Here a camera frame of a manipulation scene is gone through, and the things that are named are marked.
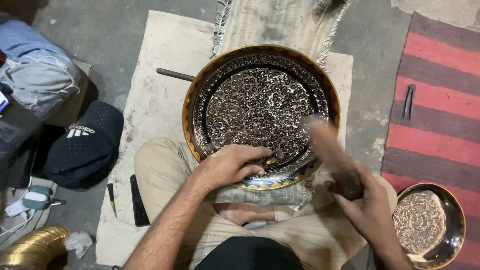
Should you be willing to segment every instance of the gold scalloped border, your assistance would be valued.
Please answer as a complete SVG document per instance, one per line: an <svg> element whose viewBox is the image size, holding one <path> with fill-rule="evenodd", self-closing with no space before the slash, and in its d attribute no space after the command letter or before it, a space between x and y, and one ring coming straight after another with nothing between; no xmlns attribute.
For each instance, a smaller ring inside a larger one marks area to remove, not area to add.
<svg viewBox="0 0 480 270"><path fill-rule="evenodd" d="M340 116L341 116L341 110L340 110L340 104L339 104L339 97L338 93L335 89L335 86L332 83L332 80L328 76L328 74L317 64L315 63L312 59L310 59L308 56L304 55L303 53L296 51L294 49L290 49L287 47L279 46L279 45L273 45L273 44L257 44L257 45L248 45L248 46L243 46L239 47L233 50L230 50L228 52L222 53L218 57L212 59L195 77L193 80L192 84L190 85L187 95L185 96L185 100L183 102L183 112L182 112L182 126L183 126L183 133L185 135L185 140L192 151L192 154L195 156L197 161L199 163L202 163L202 159L200 158L200 154L196 151L195 145L192 142L192 135L190 132L187 130L188 128L188 121L187 121L187 116L189 114L188 112L188 105L191 101L192 98L192 93L195 91L197 84L200 82L200 80L203 78L204 74L208 72L214 64L217 62L222 61L226 56L230 55L235 55L239 53L240 51L246 51L246 50L252 50L252 49L273 49L276 51L286 51L288 52L293 58L301 58L306 64L309 64L313 66L313 68L320 74L324 76L324 83L327 86L330 86L330 97L333 98L333 109L337 113L334 122L335 125L337 126L337 135L339 132L339 127L340 127ZM252 190L271 190L271 189L277 189L284 187L289 184L293 184L295 182L298 182L302 180L303 178L309 176L312 174L316 169L318 169L320 165L319 164L314 164L311 168L307 169L304 174L299 174L297 175L294 180L286 180L283 184L273 184L272 186L267 186L267 185L261 185L261 186L256 186L256 185L250 185L250 186L245 186L243 183L237 183L234 184L233 186L239 187L239 188L246 188L246 189L252 189Z"/></svg>
<svg viewBox="0 0 480 270"><path fill-rule="evenodd" d="M463 208L462 208L462 205L458 202L457 198L455 197L455 195L453 195L448 189L442 187L441 185L438 185L438 184L433 184L433 183L418 183L418 184L415 184L413 186L410 186L408 187L407 189L405 189L402 193L400 193L400 195L398 195L398 199L400 199L401 196L403 196L406 192L410 191L412 188L418 186L418 185L421 185L421 184L430 184L430 185L434 185L434 186L437 186L443 190L445 190L446 192L448 192L452 197L453 199L455 200L456 204L460 207L460 211L462 211L462 215L463 215L463 237L462 237L462 243L460 244L460 247L459 248L456 248L453 250L453 254L450 256L449 259L443 261L443 262L440 262L438 265L433 265L433 266L426 266L426 267L422 267L421 265L419 265L418 263L414 262L414 261L411 261L409 260L411 263L412 263L412 266L417 268L417 269L422 269L422 270L435 270L435 269L440 269L442 267L445 267L446 265L448 265L449 263L451 263L455 258L456 256L458 255L458 253L460 252L460 250L462 249L463 247L463 242L465 241L465 235L467 233L467 223L465 222L465 213L463 212Z"/></svg>

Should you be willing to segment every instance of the threaded metal rod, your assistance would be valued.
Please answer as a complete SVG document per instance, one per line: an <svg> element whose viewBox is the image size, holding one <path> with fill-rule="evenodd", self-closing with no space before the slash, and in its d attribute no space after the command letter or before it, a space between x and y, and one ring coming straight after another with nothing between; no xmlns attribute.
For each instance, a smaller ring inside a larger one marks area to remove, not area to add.
<svg viewBox="0 0 480 270"><path fill-rule="evenodd" d="M174 77L174 78L184 80L184 81L189 81L189 82L193 82L193 80L195 79L195 77L193 77L193 76L183 74L183 73L178 73L178 72L171 71L171 70L168 70L168 69L163 69L163 68L157 68L156 72L158 74Z"/></svg>

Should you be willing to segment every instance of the stack of brass plates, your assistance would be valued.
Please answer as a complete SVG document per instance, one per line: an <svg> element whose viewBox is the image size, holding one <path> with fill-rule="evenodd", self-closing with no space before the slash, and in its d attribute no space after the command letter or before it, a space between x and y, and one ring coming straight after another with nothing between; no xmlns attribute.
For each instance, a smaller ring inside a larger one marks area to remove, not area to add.
<svg viewBox="0 0 480 270"><path fill-rule="evenodd" d="M47 269L47 265L55 257L67 252L64 242L70 234L69 229L59 225L45 226L29 232L2 251L0 266Z"/></svg>

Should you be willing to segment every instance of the smartphone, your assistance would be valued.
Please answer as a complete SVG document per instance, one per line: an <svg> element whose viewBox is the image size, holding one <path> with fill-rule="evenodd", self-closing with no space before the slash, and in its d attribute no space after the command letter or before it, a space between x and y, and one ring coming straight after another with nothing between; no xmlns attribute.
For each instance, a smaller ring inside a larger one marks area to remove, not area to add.
<svg viewBox="0 0 480 270"><path fill-rule="evenodd" d="M8 99L0 91L0 112L8 105Z"/></svg>
<svg viewBox="0 0 480 270"><path fill-rule="evenodd" d="M133 218L135 219L135 226L149 226L150 220L148 219L147 211L145 211L144 203L140 196L140 190L138 190L137 177L135 174L130 177L130 186L132 186Z"/></svg>

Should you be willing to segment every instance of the metal plate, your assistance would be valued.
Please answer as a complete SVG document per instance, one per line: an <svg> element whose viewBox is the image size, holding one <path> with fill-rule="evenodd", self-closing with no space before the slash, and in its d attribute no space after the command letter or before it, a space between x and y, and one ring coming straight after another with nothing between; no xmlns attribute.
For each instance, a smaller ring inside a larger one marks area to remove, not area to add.
<svg viewBox="0 0 480 270"><path fill-rule="evenodd" d="M338 98L313 61L278 46L249 46L214 59L193 81L184 106L187 142L199 161L228 144L280 149L285 158L237 186L282 187L318 165L302 121L317 113L338 124Z"/></svg>
<svg viewBox="0 0 480 270"><path fill-rule="evenodd" d="M394 221L404 251L417 269L449 264L465 239L462 207L448 190L436 184L416 184L402 192Z"/></svg>

